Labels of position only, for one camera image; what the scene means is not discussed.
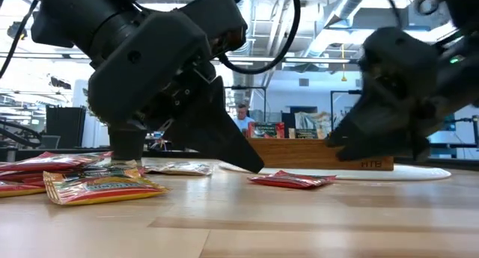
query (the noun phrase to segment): wooden table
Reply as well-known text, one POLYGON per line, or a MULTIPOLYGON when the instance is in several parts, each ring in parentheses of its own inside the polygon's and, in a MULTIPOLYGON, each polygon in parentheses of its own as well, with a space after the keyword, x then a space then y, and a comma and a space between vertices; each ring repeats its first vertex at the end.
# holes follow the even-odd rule
POLYGON ((2 198, 0 257, 479 257, 479 173, 314 191, 247 176, 154 176, 170 194, 91 206, 2 198))

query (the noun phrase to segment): person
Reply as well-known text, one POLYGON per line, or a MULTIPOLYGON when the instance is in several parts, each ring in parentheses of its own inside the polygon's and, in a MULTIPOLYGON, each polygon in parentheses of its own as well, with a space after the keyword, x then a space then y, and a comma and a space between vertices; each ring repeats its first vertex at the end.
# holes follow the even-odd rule
POLYGON ((238 126, 239 130, 242 133, 245 133, 248 130, 248 124, 254 122, 253 119, 246 116, 248 108, 245 104, 239 104, 237 107, 237 118, 234 119, 234 123, 238 126))

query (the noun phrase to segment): wooden tray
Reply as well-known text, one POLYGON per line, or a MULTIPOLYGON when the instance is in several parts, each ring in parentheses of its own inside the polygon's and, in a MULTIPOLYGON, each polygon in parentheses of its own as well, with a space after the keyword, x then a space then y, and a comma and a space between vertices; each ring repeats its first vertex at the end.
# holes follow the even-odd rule
POLYGON ((311 168, 392 171, 392 157, 339 162, 336 148, 328 148, 319 139, 248 138, 249 143, 264 160, 266 168, 311 168))

